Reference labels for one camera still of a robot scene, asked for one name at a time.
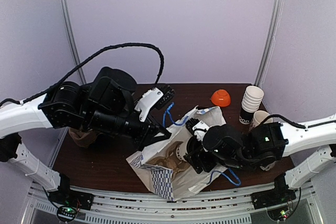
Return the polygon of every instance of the table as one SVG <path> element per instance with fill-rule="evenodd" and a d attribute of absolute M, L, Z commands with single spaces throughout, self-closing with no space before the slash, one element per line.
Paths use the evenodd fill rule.
<path fill-rule="evenodd" d="M 248 125 L 242 125 L 238 118 L 240 104 L 248 85 L 250 84 L 171 84 L 176 92 L 173 99 L 175 106 L 171 109 L 173 118 L 175 120 L 181 118 L 196 105 L 213 106 L 210 100 L 213 92 L 225 89 L 232 100 L 230 106 L 222 108 L 226 122 L 242 132 L 247 132 Z M 139 97 L 151 87 L 149 84 L 139 85 L 134 97 Z M 261 105 L 260 109 L 265 110 L 265 107 Z M 151 114 L 161 122 L 164 110 L 165 108 L 160 111 L 153 110 Z M 85 149 L 78 147 L 67 135 L 55 161 L 54 170 L 66 174 L 74 186 L 128 193 L 148 193 L 147 188 L 125 160 L 135 151 L 131 141 L 127 138 L 116 139 L 100 135 L 94 144 Z M 276 166 L 268 172 L 257 169 L 253 172 L 235 170 L 235 173 L 241 180 L 241 186 L 244 187 L 272 182 L 279 174 L 292 168 L 291 159 L 286 157 L 277 162 Z M 204 191 L 234 187 L 221 176 Z"/>

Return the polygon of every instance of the orange bowl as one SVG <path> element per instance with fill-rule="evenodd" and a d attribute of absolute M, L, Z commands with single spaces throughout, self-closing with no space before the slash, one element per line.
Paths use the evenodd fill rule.
<path fill-rule="evenodd" d="M 231 104 L 231 97 L 226 90 L 219 89 L 211 96 L 211 102 L 216 106 L 227 107 Z"/>

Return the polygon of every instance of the stack of paper cups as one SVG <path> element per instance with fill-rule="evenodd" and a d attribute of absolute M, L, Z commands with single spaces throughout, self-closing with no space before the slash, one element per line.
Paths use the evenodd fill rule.
<path fill-rule="evenodd" d="M 246 88 L 239 116 L 239 121 L 242 124 L 249 124 L 251 122 L 253 114 L 259 109 L 263 97 L 264 92 L 261 88 L 257 86 L 248 86 Z"/>

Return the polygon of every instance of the dark wooden table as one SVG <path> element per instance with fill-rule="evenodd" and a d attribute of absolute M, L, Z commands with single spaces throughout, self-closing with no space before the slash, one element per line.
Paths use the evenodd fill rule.
<path fill-rule="evenodd" d="M 174 119 L 181 118 L 196 105 L 211 107 L 210 97 L 214 91 L 225 89 L 231 96 L 231 105 L 222 108 L 223 116 L 228 124 L 242 132 L 247 132 L 248 125 L 239 122 L 240 104 L 248 84 L 172 84 L 176 91 L 173 99 L 175 106 L 171 113 Z M 139 97 L 150 85 L 140 85 L 134 97 Z M 153 110 L 152 115 L 162 121 L 165 108 Z M 111 191 L 129 193 L 148 193 L 146 187 L 134 173 L 126 158 L 136 150 L 126 138 L 111 138 L 100 135 L 89 148 L 78 147 L 69 135 L 66 136 L 58 153 L 54 169 L 70 177 L 72 185 Z M 241 186 L 252 186 L 272 182 L 279 174 L 292 169 L 290 158 L 283 158 L 276 166 L 264 172 L 260 169 L 254 172 L 237 170 Z M 224 177 L 214 180 L 204 191 L 234 188 Z"/>

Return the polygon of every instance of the blue rope handle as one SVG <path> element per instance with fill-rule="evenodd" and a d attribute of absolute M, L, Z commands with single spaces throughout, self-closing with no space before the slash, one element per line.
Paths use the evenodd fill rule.
<path fill-rule="evenodd" d="M 209 181 L 209 183 L 207 183 L 207 185 L 209 185 L 209 184 L 212 182 L 212 176 L 214 175 L 214 173 L 220 173 L 220 174 L 222 174 L 224 177 L 226 177 L 227 180 L 230 181 L 231 184 L 233 184 L 233 185 L 235 185 L 235 186 L 240 186 L 240 185 L 242 184 L 242 182 L 240 181 L 240 179 L 238 178 L 238 176 L 233 172 L 233 170 L 231 170 L 231 168 L 229 168 L 228 170 L 229 170 L 229 172 L 232 174 L 232 176 L 235 177 L 235 179 L 238 181 L 238 183 L 235 183 L 235 182 L 234 182 L 232 179 L 230 179 L 230 177 L 227 176 L 225 173 L 222 173 L 222 172 L 220 172 L 220 171 L 218 171 L 218 170 L 213 170 L 212 173 L 211 173 L 211 175 L 210 175 L 210 181 Z"/>
<path fill-rule="evenodd" d="M 183 120 L 183 122 L 182 123 L 175 123 L 175 121 L 173 120 L 173 116 L 171 115 L 171 113 L 170 113 L 170 110 L 172 109 L 172 107 L 174 106 L 174 102 L 172 102 L 172 104 L 170 104 L 169 105 L 169 107 L 166 109 L 166 111 L 163 113 L 163 120 L 162 120 L 162 125 L 163 125 L 163 127 L 165 127 L 166 128 L 166 115 L 168 114 L 169 115 L 169 118 L 170 118 L 170 121 L 174 124 L 174 125 L 176 125 L 176 126 L 183 126 L 185 123 L 186 123 L 186 121 L 188 120 L 188 116 L 186 116 L 185 118 L 184 118 L 184 120 Z"/>

